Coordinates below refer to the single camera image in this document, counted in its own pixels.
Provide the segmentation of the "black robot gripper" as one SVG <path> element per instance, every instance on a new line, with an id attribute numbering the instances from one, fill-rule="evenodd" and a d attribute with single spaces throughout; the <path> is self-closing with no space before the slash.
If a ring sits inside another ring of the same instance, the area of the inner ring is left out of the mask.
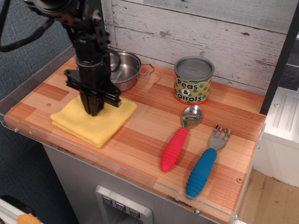
<path id="1" fill-rule="evenodd" d="M 67 86 L 78 90 L 85 111 L 96 116 L 104 104 L 119 107 L 121 91 L 110 81 L 110 71 L 105 63 L 78 64 L 75 70 L 64 71 Z"/>

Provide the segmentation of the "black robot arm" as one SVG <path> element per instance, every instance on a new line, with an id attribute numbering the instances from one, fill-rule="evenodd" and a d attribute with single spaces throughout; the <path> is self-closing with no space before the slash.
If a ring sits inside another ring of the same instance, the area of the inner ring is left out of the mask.
<path id="1" fill-rule="evenodd" d="M 121 91 L 111 82 L 110 55 L 102 4 L 99 0 L 27 0 L 37 14 L 62 23 L 76 51 L 77 69 L 65 70 L 67 86 L 76 89 L 85 111 L 96 116 L 108 103 L 120 105 Z"/>

